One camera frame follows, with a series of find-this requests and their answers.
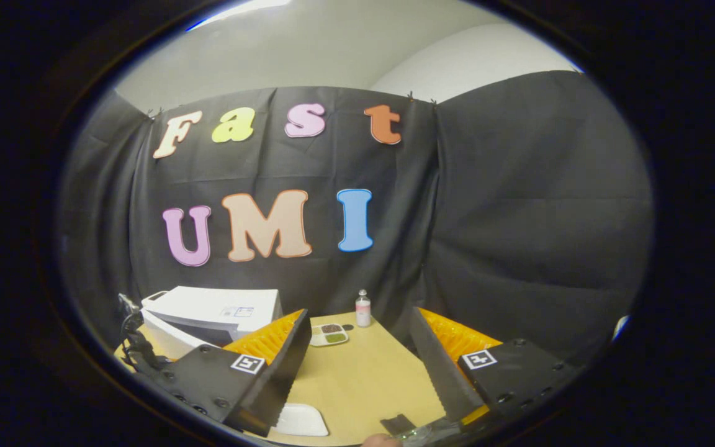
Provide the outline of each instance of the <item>white plate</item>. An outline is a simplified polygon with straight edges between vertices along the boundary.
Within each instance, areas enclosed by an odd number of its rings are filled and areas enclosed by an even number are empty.
[[[321,413],[305,404],[284,405],[273,428],[284,435],[327,436],[330,434],[324,425]]]

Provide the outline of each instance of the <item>white wall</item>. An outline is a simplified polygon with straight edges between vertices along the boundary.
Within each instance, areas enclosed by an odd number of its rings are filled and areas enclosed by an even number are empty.
[[[570,60],[510,24],[491,24],[452,34],[420,50],[384,74],[370,90],[446,99],[521,74],[573,70]]]

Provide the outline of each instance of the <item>screw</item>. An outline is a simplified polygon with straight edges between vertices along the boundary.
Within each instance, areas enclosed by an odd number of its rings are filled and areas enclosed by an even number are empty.
[[[513,397],[514,397],[514,394],[512,394],[512,393],[504,393],[504,394],[500,394],[500,395],[496,398],[496,401],[497,401],[499,404],[504,404],[504,402],[510,401],[511,398],[513,398]]]

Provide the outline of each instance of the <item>black fabric backdrop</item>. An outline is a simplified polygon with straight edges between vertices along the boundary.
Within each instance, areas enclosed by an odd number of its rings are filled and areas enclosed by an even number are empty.
[[[312,138],[284,133],[296,104],[324,105]],[[363,110],[391,107],[402,141],[385,145]],[[222,114],[256,111],[253,135],[215,143]],[[167,120],[202,110],[176,152],[154,159]],[[227,94],[151,120],[112,96],[82,130],[68,162],[60,258],[71,296],[103,339],[117,342],[117,293],[140,299],[175,286],[280,289],[284,311],[354,309],[408,343],[408,314],[424,305],[500,340],[523,336],[584,362],[608,337],[641,281],[652,203],[641,150],[607,99],[571,71],[534,73],[434,106],[346,88],[269,88]],[[235,263],[222,198],[255,198],[264,215],[279,192],[303,189],[312,254]],[[368,189],[374,246],[342,252],[341,189]],[[211,257],[174,260],[162,211],[211,208]]]

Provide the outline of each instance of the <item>brown food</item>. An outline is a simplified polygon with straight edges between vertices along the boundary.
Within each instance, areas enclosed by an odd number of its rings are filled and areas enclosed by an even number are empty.
[[[341,326],[339,325],[324,325],[322,326],[322,332],[329,334],[329,333],[340,333],[341,331]]]

